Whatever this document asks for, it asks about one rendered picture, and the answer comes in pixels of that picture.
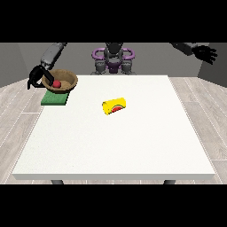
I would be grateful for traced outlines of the brown wooden bowl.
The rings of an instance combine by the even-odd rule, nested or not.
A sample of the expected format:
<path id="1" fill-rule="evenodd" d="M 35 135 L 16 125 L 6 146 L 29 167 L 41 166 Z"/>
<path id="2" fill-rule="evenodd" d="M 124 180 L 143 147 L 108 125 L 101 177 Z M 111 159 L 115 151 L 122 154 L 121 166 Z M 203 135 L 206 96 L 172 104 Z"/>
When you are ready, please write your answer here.
<path id="1" fill-rule="evenodd" d="M 45 88 L 56 94 L 65 94 L 70 92 L 78 83 L 78 77 L 71 71 L 66 69 L 54 69 L 50 71 L 55 80 L 60 81 L 61 86 L 59 88 L 53 88 L 49 85 L 49 80 L 43 76 L 42 83 Z"/>

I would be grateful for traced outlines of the green square pad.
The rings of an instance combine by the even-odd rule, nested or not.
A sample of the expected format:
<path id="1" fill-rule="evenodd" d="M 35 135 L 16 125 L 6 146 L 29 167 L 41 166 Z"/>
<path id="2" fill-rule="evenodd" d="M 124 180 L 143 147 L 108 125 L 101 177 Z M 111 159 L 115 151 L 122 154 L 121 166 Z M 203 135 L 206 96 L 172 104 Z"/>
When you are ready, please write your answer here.
<path id="1" fill-rule="evenodd" d="M 42 106 L 64 106 L 67 103 L 69 94 L 58 94 L 46 91 L 41 101 Z"/>

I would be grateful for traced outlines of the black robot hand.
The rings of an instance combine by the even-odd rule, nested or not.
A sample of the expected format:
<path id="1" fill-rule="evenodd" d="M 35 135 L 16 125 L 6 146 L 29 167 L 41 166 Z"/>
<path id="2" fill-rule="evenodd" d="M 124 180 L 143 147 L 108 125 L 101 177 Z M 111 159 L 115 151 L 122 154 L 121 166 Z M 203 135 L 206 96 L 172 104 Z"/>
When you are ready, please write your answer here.
<path id="1" fill-rule="evenodd" d="M 215 58 L 217 57 L 216 49 L 205 45 L 192 48 L 192 53 L 197 59 L 205 61 L 210 65 L 215 62 Z"/>
<path id="2" fill-rule="evenodd" d="M 34 67 L 29 74 L 27 88 L 30 89 L 31 86 L 33 86 L 34 88 L 44 88 L 44 85 L 42 83 L 38 83 L 38 81 L 41 80 L 43 76 L 45 76 L 49 80 L 49 85 L 52 86 L 54 77 L 42 65 L 38 65 Z"/>

